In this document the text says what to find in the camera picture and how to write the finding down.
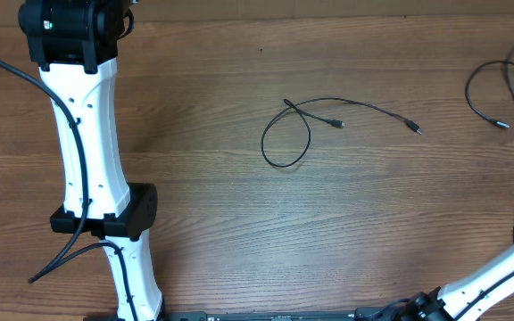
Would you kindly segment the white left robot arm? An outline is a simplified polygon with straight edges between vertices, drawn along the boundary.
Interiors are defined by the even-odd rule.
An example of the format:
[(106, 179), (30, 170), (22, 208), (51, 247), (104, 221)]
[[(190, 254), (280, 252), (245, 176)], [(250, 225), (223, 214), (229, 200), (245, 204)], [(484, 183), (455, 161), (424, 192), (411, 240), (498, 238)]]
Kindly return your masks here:
[(160, 320), (153, 273), (153, 184), (130, 183), (121, 166), (114, 112), (118, 42), (134, 28), (130, 1), (24, 2), (18, 12), (29, 54), (53, 94), (65, 194), (50, 217), (56, 233), (89, 232), (109, 260), (116, 320)]

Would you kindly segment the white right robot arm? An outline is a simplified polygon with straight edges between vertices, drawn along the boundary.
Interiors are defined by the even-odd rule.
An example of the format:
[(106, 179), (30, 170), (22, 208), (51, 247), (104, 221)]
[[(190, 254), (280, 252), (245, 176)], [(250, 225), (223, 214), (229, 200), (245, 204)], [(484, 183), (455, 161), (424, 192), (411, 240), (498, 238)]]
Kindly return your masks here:
[(514, 293), (514, 244), (473, 274), (429, 294), (420, 293), (396, 320), (474, 321)]

